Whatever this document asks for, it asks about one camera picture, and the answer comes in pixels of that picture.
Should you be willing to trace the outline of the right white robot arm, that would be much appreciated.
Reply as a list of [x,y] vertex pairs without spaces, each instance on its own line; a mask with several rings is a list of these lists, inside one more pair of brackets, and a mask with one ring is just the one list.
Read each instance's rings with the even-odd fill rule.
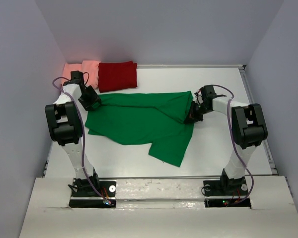
[[260,104],[245,104],[230,97],[217,94],[216,85],[201,87],[191,103],[185,123],[203,120],[205,114],[222,113],[227,118],[233,151],[222,170],[219,180],[205,181],[201,192],[204,196],[250,195],[253,186],[247,186],[246,174],[251,174],[248,163],[252,154],[268,137],[268,130]]

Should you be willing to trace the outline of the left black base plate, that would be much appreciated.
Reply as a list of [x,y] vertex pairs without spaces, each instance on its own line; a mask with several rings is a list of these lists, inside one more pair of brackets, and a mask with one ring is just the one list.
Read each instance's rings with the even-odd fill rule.
[[68,187],[71,189],[69,201],[71,208],[111,209],[116,207],[116,180],[101,179],[98,189],[100,195],[93,189],[91,191],[78,190],[76,180],[72,184],[68,184]]

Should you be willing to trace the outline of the folded pink t shirt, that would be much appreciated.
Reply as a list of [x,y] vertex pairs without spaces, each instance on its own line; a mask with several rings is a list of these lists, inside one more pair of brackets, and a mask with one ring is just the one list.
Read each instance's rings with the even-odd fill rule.
[[93,89],[98,88],[98,70],[99,61],[96,60],[83,60],[82,63],[65,63],[63,68],[62,77],[70,79],[71,71],[81,71],[84,75],[84,82],[86,86],[92,86]]

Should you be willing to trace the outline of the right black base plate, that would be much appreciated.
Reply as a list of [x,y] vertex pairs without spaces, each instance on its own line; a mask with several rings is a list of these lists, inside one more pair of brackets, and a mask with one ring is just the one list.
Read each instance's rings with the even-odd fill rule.
[[203,181],[201,194],[205,198],[204,205],[206,208],[251,208],[250,199],[243,200],[248,194],[248,187],[245,182],[231,190],[224,191],[219,180],[205,180]]

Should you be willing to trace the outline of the folded red t shirt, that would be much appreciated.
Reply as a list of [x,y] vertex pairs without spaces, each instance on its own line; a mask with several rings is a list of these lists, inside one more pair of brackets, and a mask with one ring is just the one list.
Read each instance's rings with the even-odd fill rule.
[[98,68],[98,89],[100,93],[137,88],[137,63],[103,63]]

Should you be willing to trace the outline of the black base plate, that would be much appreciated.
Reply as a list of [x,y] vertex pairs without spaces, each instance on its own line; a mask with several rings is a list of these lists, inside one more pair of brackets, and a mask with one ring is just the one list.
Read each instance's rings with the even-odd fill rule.
[[78,190],[76,180],[72,184],[68,184],[68,187],[71,189],[69,201],[71,208],[111,209],[116,207],[116,180],[101,179],[98,189],[100,195],[93,189],[91,191]]
[[203,181],[201,194],[205,198],[204,205],[206,208],[251,208],[250,199],[243,200],[248,194],[248,187],[245,182],[231,190],[224,191],[219,180],[205,180]]

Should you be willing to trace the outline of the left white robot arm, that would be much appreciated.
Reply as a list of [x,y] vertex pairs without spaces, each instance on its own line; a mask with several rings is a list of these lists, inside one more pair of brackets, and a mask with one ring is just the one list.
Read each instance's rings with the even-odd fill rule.
[[84,75],[72,71],[70,79],[58,77],[52,81],[61,93],[53,104],[45,106],[45,115],[51,139],[63,148],[75,171],[75,181],[69,188],[74,193],[102,197],[98,174],[85,153],[84,122],[77,106],[80,103],[85,111],[95,111],[102,101],[92,86],[84,82]]

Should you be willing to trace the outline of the green t shirt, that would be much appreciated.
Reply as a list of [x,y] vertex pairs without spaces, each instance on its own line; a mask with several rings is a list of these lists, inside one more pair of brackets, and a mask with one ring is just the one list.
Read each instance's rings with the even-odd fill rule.
[[194,128],[184,122],[193,100],[190,91],[111,93],[100,95],[100,99],[102,105],[87,114],[89,134],[122,145],[150,144],[150,156],[181,166]]

